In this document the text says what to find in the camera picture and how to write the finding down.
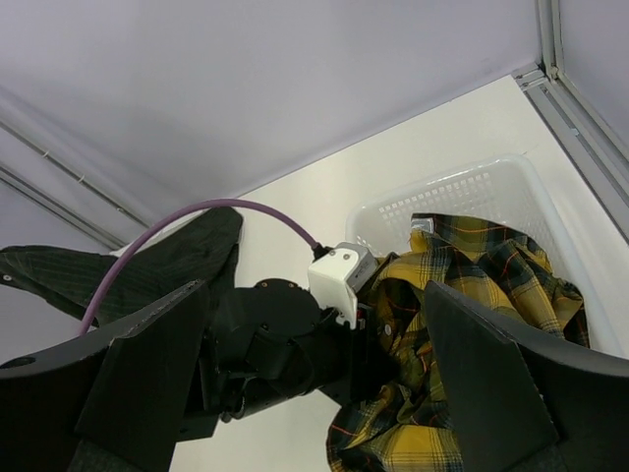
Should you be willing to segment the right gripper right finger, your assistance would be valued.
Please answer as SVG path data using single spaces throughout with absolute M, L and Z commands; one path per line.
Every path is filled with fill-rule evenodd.
M 627 360 L 438 282 L 425 310 L 465 470 L 627 470 Z

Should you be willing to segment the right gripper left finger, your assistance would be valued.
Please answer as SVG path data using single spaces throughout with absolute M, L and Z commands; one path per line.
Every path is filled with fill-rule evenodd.
M 4 471 L 166 471 L 205 325 L 195 281 L 1 367 Z

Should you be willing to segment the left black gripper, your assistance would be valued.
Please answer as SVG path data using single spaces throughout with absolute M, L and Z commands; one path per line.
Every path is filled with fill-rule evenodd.
M 375 309 L 358 305 L 358 324 L 336 320 L 338 311 L 320 312 L 314 331 L 300 342 L 312 373 L 306 392 L 321 391 L 340 406 L 374 398 L 398 374 L 398 367 L 380 344 L 381 326 Z

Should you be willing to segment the yellow plaid flannel shirt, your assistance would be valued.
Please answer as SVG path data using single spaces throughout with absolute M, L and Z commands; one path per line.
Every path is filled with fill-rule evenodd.
M 375 310 L 379 343 L 398 373 L 328 429 L 333 471 L 461 471 L 463 459 L 425 318 L 425 289 L 443 283 L 555 337 L 589 346 L 584 299 L 553 272 L 530 236 L 495 222 L 430 213 L 410 251 L 380 259 L 359 295 Z

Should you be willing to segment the white plastic basket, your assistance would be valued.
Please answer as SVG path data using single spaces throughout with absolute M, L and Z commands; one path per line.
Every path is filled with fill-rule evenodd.
M 553 273 L 574 283 L 585 298 L 592 346 L 617 357 L 628 356 L 614 332 L 590 265 L 574 245 L 542 179 L 521 155 L 503 155 L 459 166 L 375 195 L 350 211 L 345 238 L 376 256 L 409 249 L 412 215 L 468 215 L 516 229 L 538 243 Z

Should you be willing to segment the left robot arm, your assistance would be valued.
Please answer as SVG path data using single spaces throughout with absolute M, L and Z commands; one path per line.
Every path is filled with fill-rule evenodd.
M 351 327 L 285 279 L 226 293 L 203 335 L 180 441 L 315 390 L 340 406 L 375 397 L 399 368 L 379 343 L 373 308 L 356 314 Z

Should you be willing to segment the black pinstripe shirt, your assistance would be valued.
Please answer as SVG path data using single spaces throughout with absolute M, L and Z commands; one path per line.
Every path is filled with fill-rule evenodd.
M 137 252 L 101 302 L 94 325 L 103 326 L 203 280 L 210 300 L 234 287 L 243 217 L 230 207 L 202 213 L 162 241 Z M 80 320 L 107 270 L 117 261 L 52 246 L 1 250 L 1 283 L 29 292 Z

